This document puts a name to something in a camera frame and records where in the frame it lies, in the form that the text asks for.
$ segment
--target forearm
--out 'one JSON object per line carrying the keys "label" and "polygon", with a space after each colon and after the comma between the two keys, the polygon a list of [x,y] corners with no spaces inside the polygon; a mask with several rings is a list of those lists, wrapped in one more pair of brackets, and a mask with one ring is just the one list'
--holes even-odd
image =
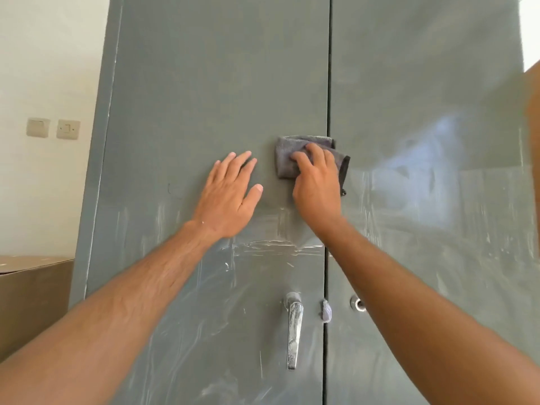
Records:
{"label": "forearm", "polygon": [[214,240],[190,222],[73,308],[0,364],[0,403],[106,402]]}
{"label": "forearm", "polygon": [[319,233],[400,365],[434,404],[538,403],[538,368],[344,219]]}

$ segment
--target cardboard box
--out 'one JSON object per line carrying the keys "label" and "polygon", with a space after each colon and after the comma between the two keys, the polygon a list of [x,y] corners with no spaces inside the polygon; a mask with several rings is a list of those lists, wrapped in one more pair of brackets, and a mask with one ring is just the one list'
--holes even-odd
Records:
{"label": "cardboard box", "polygon": [[73,260],[0,256],[0,361],[68,311]]}

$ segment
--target gray microfiber cloth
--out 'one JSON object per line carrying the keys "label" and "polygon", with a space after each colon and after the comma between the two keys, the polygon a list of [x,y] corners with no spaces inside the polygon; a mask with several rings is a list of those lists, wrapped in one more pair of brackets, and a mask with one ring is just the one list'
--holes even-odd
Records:
{"label": "gray microfiber cloth", "polygon": [[327,149],[334,155],[337,169],[339,170],[339,183],[341,194],[345,195],[343,184],[349,169],[350,156],[343,155],[335,150],[335,140],[327,136],[284,136],[278,138],[275,145],[275,167],[280,179],[296,179],[300,174],[300,169],[295,161],[291,159],[294,152],[304,152],[313,163],[311,154],[307,151],[306,145],[314,142],[323,149]]}

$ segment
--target person's left arm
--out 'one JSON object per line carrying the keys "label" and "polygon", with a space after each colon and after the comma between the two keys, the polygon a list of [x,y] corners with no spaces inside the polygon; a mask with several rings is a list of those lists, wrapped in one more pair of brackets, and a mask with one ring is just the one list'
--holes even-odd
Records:
{"label": "person's left arm", "polygon": [[194,266],[249,222],[262,186],[247,190],[251,152],[216,162],[193,219],[0,364],[4,405],[106,403]]}

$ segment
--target gray metal door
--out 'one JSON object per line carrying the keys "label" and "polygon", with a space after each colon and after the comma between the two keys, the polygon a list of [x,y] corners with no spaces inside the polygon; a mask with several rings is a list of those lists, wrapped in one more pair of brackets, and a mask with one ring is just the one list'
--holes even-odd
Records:
{"label": "gray metal door", "polygon": [[[326,134],[328,20],[328,0],[111,0],[72,303],[189,219],[229,151],[252,150],[252,184],[265,187],[246,230],[203,258],[113,403],[322,402],[324,248],[294,211],[292,183],[275,177],[273,145]],[[304,307],[295,371],[288,292]]]}
{"label": "gray metal door", "polygon": [[[348,219],[540,360],[534,194],[517,0],[333,0],[330,135]],[[329,404],[417,404],[329,262]]]}

